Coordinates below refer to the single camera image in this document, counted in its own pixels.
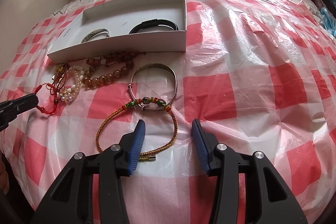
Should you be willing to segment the red string bracelet green bead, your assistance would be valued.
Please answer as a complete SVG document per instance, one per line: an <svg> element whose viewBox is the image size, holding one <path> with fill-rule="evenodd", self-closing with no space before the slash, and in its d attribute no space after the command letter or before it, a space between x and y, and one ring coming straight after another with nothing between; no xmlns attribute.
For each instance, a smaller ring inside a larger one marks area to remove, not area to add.
<svg viewBox="0 0 336 224"><path fill-rule="evenodd" d="M37 96L38 92L42 89L46 88L49 90L50 94L46 101L42 104L42 106L38 105L36 109L38 109L42 114L53 115L55 114L60 99L58 98L58 90L55 85L50 83L40 84L34 91L34 94Z"/></svg>

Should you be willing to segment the engraved silver bangle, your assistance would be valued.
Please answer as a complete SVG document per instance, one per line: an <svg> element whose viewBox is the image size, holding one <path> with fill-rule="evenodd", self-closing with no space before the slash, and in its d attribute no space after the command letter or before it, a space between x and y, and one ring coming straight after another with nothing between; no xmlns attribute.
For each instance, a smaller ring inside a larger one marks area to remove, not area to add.
<svg viewBox="0 0 336 224"><path fill-rule="evenodd" d="M128 84L129 108L159 111L171 106L178 92L176 73L171 67L151 63L138 68Z"/></svg>

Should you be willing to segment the red white checkered plastic sheet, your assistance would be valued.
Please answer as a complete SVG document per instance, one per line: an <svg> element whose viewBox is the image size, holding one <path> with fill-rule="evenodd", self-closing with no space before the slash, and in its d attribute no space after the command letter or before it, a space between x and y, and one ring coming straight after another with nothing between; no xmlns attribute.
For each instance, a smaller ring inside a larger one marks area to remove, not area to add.
<svg viewBox="0 0 336 224"><path fill-rule="evenodd" d="M1 101L47 83L47 51L76 16L114 0L76 0L39 22L1 76ZM163 63L177 74L175 144L123 178L130 223L208 223L215 178L197 163L190 136L199 119L240 153L263 151L293 191L309 223L335 193L335 39L290 0L186 0L185 53L135 59L135 69ZM1 132L1 152L35 209L77 151L97 152L104 119L130 101L130 75L81 91L55 115L24 113Z"/></svg>

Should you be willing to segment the white cardboard box tray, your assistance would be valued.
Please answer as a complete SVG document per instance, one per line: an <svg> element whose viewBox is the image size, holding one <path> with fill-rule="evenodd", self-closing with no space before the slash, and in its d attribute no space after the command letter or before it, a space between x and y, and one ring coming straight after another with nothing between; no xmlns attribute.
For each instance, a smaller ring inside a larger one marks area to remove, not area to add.
<svg viewBox="0 0 336 224"><path fill-rule="evenodd" d="M99 28L110 36L81 43ZM76 16L47 55L57 64L117 51L184 52L186 28L186 0L112 0Z"/></svg>

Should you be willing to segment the blue white crumpled cloth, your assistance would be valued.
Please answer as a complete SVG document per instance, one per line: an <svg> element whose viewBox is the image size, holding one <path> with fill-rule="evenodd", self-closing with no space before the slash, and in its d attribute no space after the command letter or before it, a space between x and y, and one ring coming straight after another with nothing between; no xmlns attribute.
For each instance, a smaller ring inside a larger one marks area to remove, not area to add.
<svg viewBox="0 0 336 224"><path fill-rule="evenodd" d="M334 37L336 37L335 17L333 17L333 15L328 11L326 7L322 7L320 13L325 29L329 31Z"/></svg>

